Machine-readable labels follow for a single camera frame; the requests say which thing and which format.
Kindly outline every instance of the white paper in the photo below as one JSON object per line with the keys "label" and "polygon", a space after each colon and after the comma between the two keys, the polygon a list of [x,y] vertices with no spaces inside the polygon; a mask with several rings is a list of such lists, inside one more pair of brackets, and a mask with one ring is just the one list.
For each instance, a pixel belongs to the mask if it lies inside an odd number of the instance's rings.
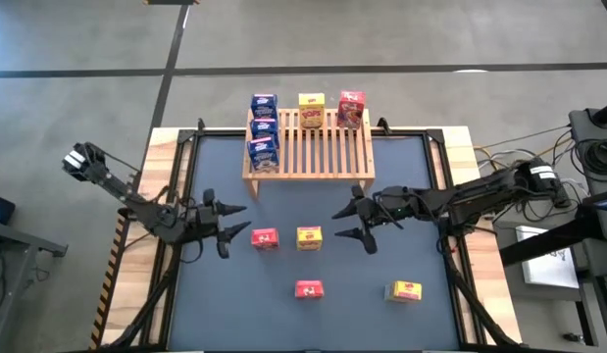
{"label": "white paper", "polygon": [[[527,226],[519,226],[516,230],[518,241],[547,231],[547,229]],[[522,267],[524,279],[528,284],[580,288],[570,248],[525,261]]]}

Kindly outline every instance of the blue-gray mat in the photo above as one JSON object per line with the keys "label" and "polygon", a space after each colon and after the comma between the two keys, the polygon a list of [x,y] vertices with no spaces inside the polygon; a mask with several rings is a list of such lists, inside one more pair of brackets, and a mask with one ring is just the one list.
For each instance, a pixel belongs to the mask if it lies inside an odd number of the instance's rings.
{"label": "blue-gray mat", "polygon": [[[376,227],[379,253],[367,255],[357,240],[336,237],[358,227],[356,217],[332,221],[350,195],[346,182],[265,181],[254,202],[241,179],[243,140],[201,140],[193,194],[214,188],[216,196],[248,210],[223,218],[223,226],[252,221],[222,260],[214,239],[203,257],[179,270],[169,349],[175,350],[406,350],[457,349],[453,313],[437,230],[406,220],[399,230]],[[375,138],[377,178],[372,191],[401,184],[430,187],[420,137]],[[321,251],[296,251],[297,227],[322,226]],[[278,251],[259,252],[251,228],[276,227]],[[191,260],[195,243],[184,246]],[[326,295],[297,300],[294,283],[320,279]],[[383,300],[393,280],[423,284],[419,303]]]}

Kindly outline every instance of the wooden rack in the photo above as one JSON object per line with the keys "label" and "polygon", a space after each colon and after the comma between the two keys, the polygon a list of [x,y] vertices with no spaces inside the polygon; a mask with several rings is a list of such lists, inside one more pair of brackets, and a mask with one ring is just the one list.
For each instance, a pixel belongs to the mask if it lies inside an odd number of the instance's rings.
{"label": "wooden rack", "polygon": [[[278,172],[255,173],[244,144],[242,179],[254,198],[264,180],[345,180],[359,182],[365,190],[373,184],[375,163],[368,109],[357,130],[336,126],[336,109],[326,109],[326,121],[320,128],[300,128],[298,114],[298,109],[279,109]],[[247,142],[252,139],[251,120],[249,110]]]}

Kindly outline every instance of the red cereal box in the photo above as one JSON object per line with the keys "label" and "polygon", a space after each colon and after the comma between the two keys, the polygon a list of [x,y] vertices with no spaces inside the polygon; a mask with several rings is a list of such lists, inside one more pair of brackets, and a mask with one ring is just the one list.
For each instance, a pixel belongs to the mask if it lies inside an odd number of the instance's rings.
{"label": "red cereal box", "polygon": [[364,92],[342,91],[338,103],[337,124],[339,127],[360,128],[366,94]]}
{"label": "red cereal box", "polygon": [[325,295],[323,283],[320,280],[298,280],[294,296],[299,299],[322,298]]}
{"label": "red cereal box", "polygon": [[262,250],[279,248],[279,234],[277,229],[253,229],[251,232],[251,245]]}

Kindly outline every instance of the blue cereal box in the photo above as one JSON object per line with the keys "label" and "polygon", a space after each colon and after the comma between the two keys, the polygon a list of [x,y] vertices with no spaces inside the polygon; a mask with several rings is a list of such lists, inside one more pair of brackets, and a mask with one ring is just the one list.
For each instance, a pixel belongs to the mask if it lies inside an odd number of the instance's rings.
{"label": "blue cereal box", "polygon": [[251,99],[253,119],[278,119],[276,94],[253,94]]}
{"label": "blue cereal box", "polygon": [[275,147],[279,148],[279,129],[275,119],[254,119],[250,124],[253,139],[272,137]]}
{"label": "blue cereal box", "polygon": [[255,172],[277,172],[279,159],[275,140],[269,137],[248,142],[248,154]]}

